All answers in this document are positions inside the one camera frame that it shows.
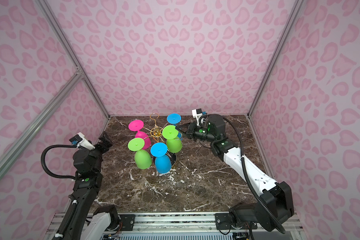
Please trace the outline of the blue wine glass front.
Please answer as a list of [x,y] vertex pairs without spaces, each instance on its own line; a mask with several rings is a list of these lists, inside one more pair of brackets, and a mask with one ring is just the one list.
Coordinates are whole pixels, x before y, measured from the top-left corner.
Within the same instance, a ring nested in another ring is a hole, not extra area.
[[172,167],[167,151],[168,147],[164,143],[156,143],[151,147],[151,154],[155,157],[155,166],[160,174],[168,173]]

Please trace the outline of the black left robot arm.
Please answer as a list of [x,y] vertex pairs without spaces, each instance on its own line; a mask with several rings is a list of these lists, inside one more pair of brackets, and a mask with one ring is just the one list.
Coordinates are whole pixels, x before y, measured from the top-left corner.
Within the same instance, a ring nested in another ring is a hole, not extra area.
[[69,195],[71,205],[53,237],[54,240],[80,239],[91,205],[101,188],[103,154],[113,145],[106,132],[101,134],[96,144],[88,141],[82,133],[70,138],[70,142],[72,147],[78,148],[73,155],[77,171],[73,192]]

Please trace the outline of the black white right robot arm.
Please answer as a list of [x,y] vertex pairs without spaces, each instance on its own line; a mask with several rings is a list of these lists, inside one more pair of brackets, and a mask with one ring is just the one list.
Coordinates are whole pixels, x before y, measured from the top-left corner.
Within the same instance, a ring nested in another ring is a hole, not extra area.
[[252,232],[254,224],[260,224],[268,232],[286,233],[283,223],[295,214],[291,187],[277,182],[249,160],[241,134],[228,118],[218,114],[196,116],[194,122],[177,125],[176,129],[187,139],[209,142],[213,155],[240,175],[256,200],[231,207],[218,230],[246,228]]

